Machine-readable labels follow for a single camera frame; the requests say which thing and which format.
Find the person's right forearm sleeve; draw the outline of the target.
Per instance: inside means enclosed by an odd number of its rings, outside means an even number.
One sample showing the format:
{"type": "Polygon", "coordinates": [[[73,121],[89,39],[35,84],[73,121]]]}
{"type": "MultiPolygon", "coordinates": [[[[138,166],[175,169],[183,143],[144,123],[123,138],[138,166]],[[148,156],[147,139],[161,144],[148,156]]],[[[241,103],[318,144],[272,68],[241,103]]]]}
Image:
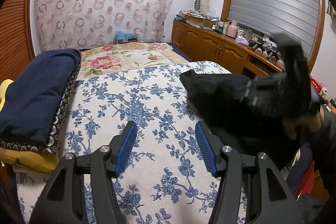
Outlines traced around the person's right forearm sleeve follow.
{"type": "Polygon", "coordinates": [[[315,166],[319,170],[324,188],[330,199],[335,200],[335,113],[323,108],[324,119],[321,129],[310,141],[315,166]]]}

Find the person's right hand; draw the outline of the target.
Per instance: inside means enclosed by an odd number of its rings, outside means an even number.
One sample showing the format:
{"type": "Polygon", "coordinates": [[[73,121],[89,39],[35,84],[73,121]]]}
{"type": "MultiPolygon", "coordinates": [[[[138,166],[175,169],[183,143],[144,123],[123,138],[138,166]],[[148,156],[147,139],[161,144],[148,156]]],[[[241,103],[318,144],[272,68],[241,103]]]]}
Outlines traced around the person's right hand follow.
{"type": "Polygon", "coordinates": [[[315,115],[303,115],[298,119],[285,119],[283,126],[285,132],[292,140],[306,143],[314,134],[321,131],[325,113],[323,106],[315,115]]]}

